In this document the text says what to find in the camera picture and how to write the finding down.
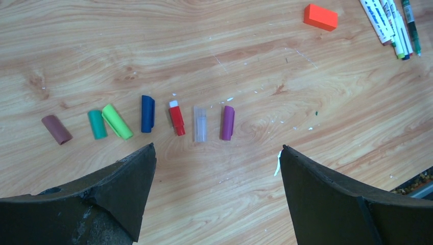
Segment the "light green pen cap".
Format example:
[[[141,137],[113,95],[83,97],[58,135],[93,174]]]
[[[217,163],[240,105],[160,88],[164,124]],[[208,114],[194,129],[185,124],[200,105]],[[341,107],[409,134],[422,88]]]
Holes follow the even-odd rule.
[[[111,104],[102,109],[102,118],[117,137],[128,140],[133,136],[133,132]]]

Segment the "red pen cap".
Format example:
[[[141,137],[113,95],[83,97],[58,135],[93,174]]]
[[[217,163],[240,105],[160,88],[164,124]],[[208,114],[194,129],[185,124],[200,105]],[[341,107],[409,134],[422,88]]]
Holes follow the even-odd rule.
[[[178,136],[183,136],[186,134],[184,128],[183,116],[177,100],[169,102],[169,113],[172,119],[173,127]]]

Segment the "dark blue cap marker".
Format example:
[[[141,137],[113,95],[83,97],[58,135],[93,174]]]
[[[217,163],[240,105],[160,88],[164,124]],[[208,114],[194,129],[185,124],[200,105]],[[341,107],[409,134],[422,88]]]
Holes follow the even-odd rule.
[[[403,18],[401,16],[401,14],[399,13],[399,11],[397,10],[396,6],[394,6],[394,10],[395,10],[394,13],[395,13],[397,29],[399,32],[400,42],[401,42],[401,45],[404,49],[404,57],[402,59],[408,60],[408,59],[410,59],[411,55],[413,54],[411,41],[409,39],[407,30],[405,28]]]

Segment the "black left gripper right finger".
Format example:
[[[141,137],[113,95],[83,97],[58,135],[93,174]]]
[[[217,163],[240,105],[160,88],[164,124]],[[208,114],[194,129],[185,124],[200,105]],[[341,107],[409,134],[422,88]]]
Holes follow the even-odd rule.
[[[432,201],[362,183],[287,145],[279,161],[298,244],[432,244]]]

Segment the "light green cap marker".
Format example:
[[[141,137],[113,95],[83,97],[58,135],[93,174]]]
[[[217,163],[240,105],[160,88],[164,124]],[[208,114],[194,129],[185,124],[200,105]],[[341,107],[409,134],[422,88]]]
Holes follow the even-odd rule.
[[[393,28],[395,31],[397,58],[403,59],[405,57],[405,53],[404,53],[405,50],[404,50],[404,47],[402,45],[402,38],[400,37],[401,31],[399,28],[399,21],[397,19],[395,3],[394,3],[394,1],[391,1],[391,0],[387,0],[387,3],[388,3],[389,11],[390,11],[392,18],[393,18]]]

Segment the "brown pen cap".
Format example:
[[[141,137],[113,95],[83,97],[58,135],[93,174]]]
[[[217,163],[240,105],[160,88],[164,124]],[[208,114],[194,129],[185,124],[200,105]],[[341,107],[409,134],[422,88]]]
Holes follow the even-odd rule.
[[[45,116],[41,119],[41,122],[59,145],[63,145],[73,139],[71,133],[57,116]]]

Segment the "dark green pen cap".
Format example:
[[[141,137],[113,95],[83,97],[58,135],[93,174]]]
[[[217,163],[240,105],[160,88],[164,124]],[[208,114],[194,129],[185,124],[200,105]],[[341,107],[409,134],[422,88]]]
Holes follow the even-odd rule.
[[[107,137],[107,131],[105,128],[104,119],[102,117],[102,112],[100,110],[90,110],[87,115],[95,140]]]

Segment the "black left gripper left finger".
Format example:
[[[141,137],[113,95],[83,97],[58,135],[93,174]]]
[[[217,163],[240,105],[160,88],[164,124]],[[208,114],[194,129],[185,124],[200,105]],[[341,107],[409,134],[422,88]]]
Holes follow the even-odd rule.
[[[156,169],[148,144],[37,195],[1,199],[1,244],[132,244]]]

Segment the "brown cap marker pen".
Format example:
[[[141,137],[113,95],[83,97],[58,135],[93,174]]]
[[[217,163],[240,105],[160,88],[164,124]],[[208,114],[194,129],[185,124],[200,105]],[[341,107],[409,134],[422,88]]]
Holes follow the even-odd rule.
[[[380,1],[359,0],[382,45],[392,44],[394,33]]]

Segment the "clear pen cap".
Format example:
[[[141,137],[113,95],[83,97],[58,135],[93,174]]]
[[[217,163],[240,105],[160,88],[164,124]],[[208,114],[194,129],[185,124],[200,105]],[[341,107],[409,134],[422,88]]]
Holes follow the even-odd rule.
[[[206,109],[198,106],[194,110],[194,138],[195,142],[206,142],[207,140],[207,114]]]

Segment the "purple pen cap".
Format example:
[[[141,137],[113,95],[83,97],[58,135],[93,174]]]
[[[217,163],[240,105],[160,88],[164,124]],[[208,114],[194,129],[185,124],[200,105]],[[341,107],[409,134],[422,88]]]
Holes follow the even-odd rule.
[[[234,133],[235,110],[231,106],[225,106],[223,112],[223,125],[221,139],[230,141]]]

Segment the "green cap marker pen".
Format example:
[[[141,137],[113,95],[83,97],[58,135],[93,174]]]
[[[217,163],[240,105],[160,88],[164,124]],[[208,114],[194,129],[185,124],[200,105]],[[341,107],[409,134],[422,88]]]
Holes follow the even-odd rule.
[[[380,4],[385,12],[386,18],[388,19],[388,22],[390,24],[391,30],[393,32],[393,42],[392,42],[392,46],[393,47],[397,47],[398,41],[399,41],[399,37],[398,37],[398,32],[395,29],[395,23],[394,23],[394,18],[392,17],[392,13],[390,10],[390,5],[388,4],[387,0],[380,0]]]

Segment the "dark blue pen cap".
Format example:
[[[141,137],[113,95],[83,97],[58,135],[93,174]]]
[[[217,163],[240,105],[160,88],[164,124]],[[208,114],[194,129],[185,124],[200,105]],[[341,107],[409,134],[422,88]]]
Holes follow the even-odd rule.
[[[155,100],[148,96],[141,96],[141,132],[151,133],[155,124]]]

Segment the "dark green grey marker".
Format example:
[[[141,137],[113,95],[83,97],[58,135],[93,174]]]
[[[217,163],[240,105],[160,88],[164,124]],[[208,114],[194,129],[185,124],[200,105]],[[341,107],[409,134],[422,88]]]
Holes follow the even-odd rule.
[[[411,38],[411,41],[414,45],[415,53],[420,57],[421,56],[421,45],[419,41],[419,35],[417,32],[416,24],[415,24],[415,17],[413,15],[412,7],[410,5],[409,0],[401,0],[401,4],[403,7],[406,24],[409,30],[409,35]]]

